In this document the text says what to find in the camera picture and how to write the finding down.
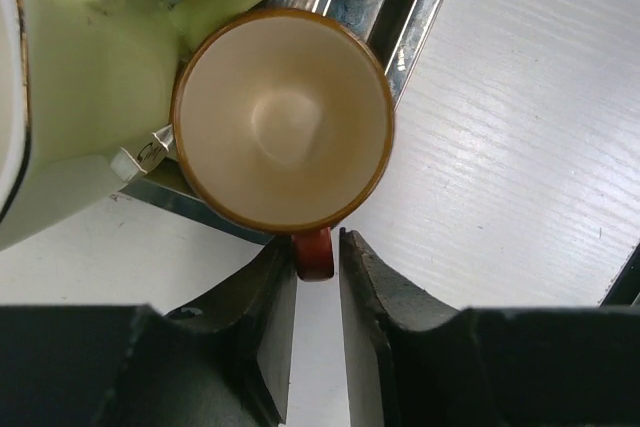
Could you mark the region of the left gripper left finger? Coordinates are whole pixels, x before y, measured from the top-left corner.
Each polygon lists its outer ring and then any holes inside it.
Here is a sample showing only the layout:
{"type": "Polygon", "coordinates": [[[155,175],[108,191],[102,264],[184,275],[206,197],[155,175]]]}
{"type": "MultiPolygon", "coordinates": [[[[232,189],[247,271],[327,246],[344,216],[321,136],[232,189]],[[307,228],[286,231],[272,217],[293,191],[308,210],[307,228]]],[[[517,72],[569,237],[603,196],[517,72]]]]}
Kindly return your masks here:
{"type": "Polygon", "coordinates": [[[277,426],[286,420],[296,276],[271,240],[161,314],[147,305],[1,310],[5,426],[277,426]]]}

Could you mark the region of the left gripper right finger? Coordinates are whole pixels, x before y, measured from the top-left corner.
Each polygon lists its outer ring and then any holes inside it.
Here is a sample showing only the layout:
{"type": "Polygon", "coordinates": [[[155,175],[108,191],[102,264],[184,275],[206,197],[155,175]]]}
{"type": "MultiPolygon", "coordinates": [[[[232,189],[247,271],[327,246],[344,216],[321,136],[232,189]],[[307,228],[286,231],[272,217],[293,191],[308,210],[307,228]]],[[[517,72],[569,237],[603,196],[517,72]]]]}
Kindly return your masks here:
{"type": "Polygon", "coordinates": [[[355,426],[635,426],[635,307],[455,309],[339,235],[355,426]]]}

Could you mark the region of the small orange cup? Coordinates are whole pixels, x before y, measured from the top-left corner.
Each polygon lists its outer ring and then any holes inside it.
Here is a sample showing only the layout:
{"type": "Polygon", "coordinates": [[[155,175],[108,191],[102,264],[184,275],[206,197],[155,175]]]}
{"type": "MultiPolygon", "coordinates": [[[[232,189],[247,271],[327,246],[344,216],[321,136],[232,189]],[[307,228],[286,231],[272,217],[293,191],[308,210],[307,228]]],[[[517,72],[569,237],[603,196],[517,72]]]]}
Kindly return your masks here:
{"type": "Polygon", "coordinates": [[[331,231],[391,157],[394,101],[373,51],[339,22],[261,9],[209,36],[176,83],[181,169],[216,213],[293,243],[305,281],[333,276],[331,231]]]}

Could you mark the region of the pale yellow-green mug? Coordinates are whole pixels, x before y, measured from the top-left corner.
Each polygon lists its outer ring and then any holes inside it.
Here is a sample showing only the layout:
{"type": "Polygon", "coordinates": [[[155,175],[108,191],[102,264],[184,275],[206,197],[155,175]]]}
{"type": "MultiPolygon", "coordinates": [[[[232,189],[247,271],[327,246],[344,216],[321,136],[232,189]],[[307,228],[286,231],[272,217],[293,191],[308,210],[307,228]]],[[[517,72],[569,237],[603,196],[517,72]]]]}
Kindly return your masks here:
{"type": "Polygon", "coordinates": [[[1,244],[153,170],[181,59],[262,0],[1,0],[1,244]]]}

